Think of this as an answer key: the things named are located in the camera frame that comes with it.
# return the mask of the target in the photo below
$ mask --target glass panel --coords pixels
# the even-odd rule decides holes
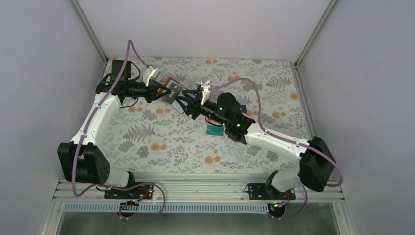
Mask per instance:
[[[302,204],[288,206],[286,216]],[[135,214],[148,217],[150,214]],[[263,214],[164,213],[147,221],[119,219],[115,213],[66,212],[60,235],[337,235],[338,228],[331,203],[310,203],[305,212],[291,220],[271,220]]]

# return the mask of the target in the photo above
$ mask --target white panel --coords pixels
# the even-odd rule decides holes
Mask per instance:
[[[102,61],[68,0],[2,1],[0,22],[0,234],[38,234]]]
[[[79,0],[107,56],[295,61],[329,0]]]
[[[300,67],[357,233],[414,234],[415,1],[337,4]]]

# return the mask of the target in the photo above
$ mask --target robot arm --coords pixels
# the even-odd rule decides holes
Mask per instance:
[[[302,186],[314,191],[324,190],[334,167],[327,160],[304,147],[306,145],[316,148],[334,161],[322,139],[314,137],[309,141],[273,130],[264,132],[258,123],[241,113],[242,105],[231,93],[220,94],[217,103],[206,99],[209,97],[209,87],[208,81],[199,85],[197,90],[182,91],[184,96],[176,97],[186,115],[191,116],[192,119],[196,119],[199,115],[206,116],[223,124],[225,134],[231,140],[268,149],[295,164],[293,168],[274,171],[266,185],[272,186],[279,192]],[[268,133],[276,134],[289,142],[274,138]]]
[[[157,71],[152,71],[150,76],[154,76],[155,73]],[[111,86],[112,83],[107,81],[103,81],[97,86],[95,102],[88,117],[94,112],[98,102]],[[285,192],[303,185],[314,191],[323,191],[333,171],[333,166],[316,153],[304,146],[299,146],[299,143],[313,146],[334,160],[323,140],[318,137],[314,137],[311,141],[297,139],[272,130],[264,132],[255,120],[241,113],[242,105],[236,101],[232,94],[220,94],[217,103],[214,103],[209,100],[209,88],[210,82],[207,81],[199,85],[196,90],[182,91],[184,96],[177,96],[175,99],[183,108],[185,114],[191,116],[192,119],[203,115],[217,123],[222,123],[225,126],[225,134],[231,140],[268,149],[277,153],[278,156],[294,162],[294,168],[275,171],[271,174],[266,182],[266,187],[270,189],[270,193],[273,193],[275,189],[278,192]],[[163,89],[165,92],[158,94],[159,89]],[[133,185],[134,176],[131,172],[111,167],[108,162],[106,156],[109,156],[110,153],[102,147],[103,127],[108,126],[112,116],[126,97],[144,97],[147,102],[151,103],[169,93],[171,93],[170,89],[163,87],[154,80],[118,82],[111,95],[107,97],[91,120],[81,146],[80,156],[78,156],[76,181],[117,187]],[[81,135],[84,133],[86,123],[87,121],[84,122],[79,132],[69,143],[61,143],[58,147],[59,160],[65,179],[68,181],[71,181],[75,149],[80,142]],[[271,137],[267,133],[283,136],[291,143]]]
[[[68,181],[71,181],[75,149],[80,142],[81,136],[84,134],[84,127],[98,106],[98,103],[112,85],[113,82],[100,82],[95,90],[94,103],[82,127],[69,143],[61,143],[58,147],[59,160],[65,179]],[[159,94],[159,89],[163,89],[164,92]],[[134,176],[132,173],[112,167],[108,162],[107,156],[110,156],[110,153],[102,146],[105,132],[104,128],[108,126],[113,115],[118,111],[125,98],[144,97],[148,103],[151,103],[154,100],[170,94],[170,92],[171,90],[169,88],[162,86],[155,80],[146,79],[144,82],[119,81],[111,95],[105,99],[104,103],[96,111],[89,124],[88,132],[81,146],[81,155],[78,156],[76,181],[117,187],[125,187],[133,184]]]

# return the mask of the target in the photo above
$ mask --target cable connector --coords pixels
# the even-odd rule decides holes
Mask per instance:
[[[156,79],[160,72],[160,69],[155,69],[152,66],[149,66],[143,74],[143,82],[145,83],[145,86],[148,87],[150,79]]]

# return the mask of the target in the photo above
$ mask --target table surface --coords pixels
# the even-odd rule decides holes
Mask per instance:
[[[111,72],[110,58],[105,73]],[[145,67],[130,57],[142,72]],[[241,60],[203,58],[144,57],[161,70],[162,80],[172,77],[188,88],[210,79],[219,86],[238,77],[257,83],[266,127],[297,138],[307,138],[290,63],[281,60]],[[132,77],[138,71],[132,66]],[[234,83],[211,93],[216,101],[222,92],[231,92],[246,104],[248,117],[258,120],[258,101],[248,83]],[[126,99],[123,106],[134,101]],[[293,163],[274,152],[231,141],[226,135],[206,134],[203,116],[192,120],[170,106],[141,98],[131,107],[120,109],[106,128],[103,147],[111,153],[114,167],[133,172],[157,173],[270,173],[292,168]]]

